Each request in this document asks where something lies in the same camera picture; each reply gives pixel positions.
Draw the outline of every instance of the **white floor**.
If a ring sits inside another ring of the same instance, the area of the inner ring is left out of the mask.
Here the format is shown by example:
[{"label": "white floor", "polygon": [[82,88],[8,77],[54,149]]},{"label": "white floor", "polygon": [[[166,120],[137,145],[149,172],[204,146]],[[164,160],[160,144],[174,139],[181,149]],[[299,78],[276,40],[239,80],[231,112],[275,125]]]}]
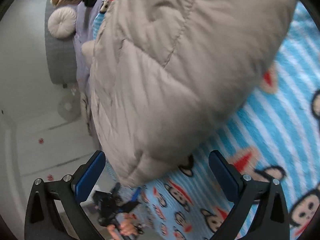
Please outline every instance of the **white floor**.
[{"label": "white floor", "polygon": [[[13,203],[21,205],[22,213],[36,178],[50,181],[72,174],[96,150],[81,119],[68,123],[57,113],[59,101],[70,89],[52,84],[49,77],[44,44],[45,4],[46,0],[15,0],[0,21],[0,125],[10,123],[12,132],[9,143],[7,128],[0,133],[0,143],[9,145],[6,156],[10,158],[0,157],[14,172],[7,186],[11,191],[16,189],[16,193],[11,192],[17,197]],[[114,182],[104,172],[97,184],[108,191]],[[11,198],[9,194],[0,196]],[[2,203],[2,217],[22,240],[23,214],[10,214],[8,204]],[[140,239],[161,238],[147,230]]]}]

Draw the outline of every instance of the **bed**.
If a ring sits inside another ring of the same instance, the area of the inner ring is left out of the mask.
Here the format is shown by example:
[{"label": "bed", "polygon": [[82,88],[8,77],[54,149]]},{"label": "bed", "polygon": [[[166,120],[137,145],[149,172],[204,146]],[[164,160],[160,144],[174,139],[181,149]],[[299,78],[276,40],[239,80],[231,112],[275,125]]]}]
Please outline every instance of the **bed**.
[{"label": "bed", "polygon": [[[90,70],[80,47],[100,26],[101,1],[92,9],[77,7],[76,79],[89,106]],[[137,221],[168,240],[210,239],[232,207],[208,166],[209,153],[219,150],[240,173],[281,181],[291,239],[298,238],[320,204],[319,51],[318,29],[298,3],[288,35],[260,87],[225,126],[190,154],[188,163],[144,186],[142,204],[134,211]],[[117,181],[108,162],[105,172]],[[130,199],[133,190],[123,187],[121,196]],[[247,232],[255,211],[256,206],[239,236]]]}]

